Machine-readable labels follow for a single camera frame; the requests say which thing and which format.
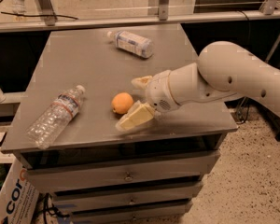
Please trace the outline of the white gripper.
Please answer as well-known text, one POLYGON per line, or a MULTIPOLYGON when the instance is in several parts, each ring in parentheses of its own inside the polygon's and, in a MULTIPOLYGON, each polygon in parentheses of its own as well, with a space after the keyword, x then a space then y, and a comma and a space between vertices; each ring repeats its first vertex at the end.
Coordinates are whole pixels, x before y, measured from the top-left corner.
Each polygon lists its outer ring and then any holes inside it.
POLYGON ((174 100, 170 91, 170 73, 170 70, 166 70, 153 77, 137 77, 132 80, 132 85, 136 89, 145 90, 147 103, 135 102, 117 122, 116 128, 119 131, 129 131, 152 120, 155 110, 165 113, 179 108, 179 104, 174 100))

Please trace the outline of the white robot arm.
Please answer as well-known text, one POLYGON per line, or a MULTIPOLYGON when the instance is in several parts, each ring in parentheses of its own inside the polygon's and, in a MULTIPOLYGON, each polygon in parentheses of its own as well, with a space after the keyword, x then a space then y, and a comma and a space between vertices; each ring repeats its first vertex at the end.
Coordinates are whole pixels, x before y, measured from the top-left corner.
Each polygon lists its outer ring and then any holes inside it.
POLYGON ((209 103, 233 95, 250 98, 280 118, 280 69, 227 41, 207 45, 191 63, 155 76, 138 77, 132 84, 145 92, 117 123, 128 131, 188 103, 209 103))

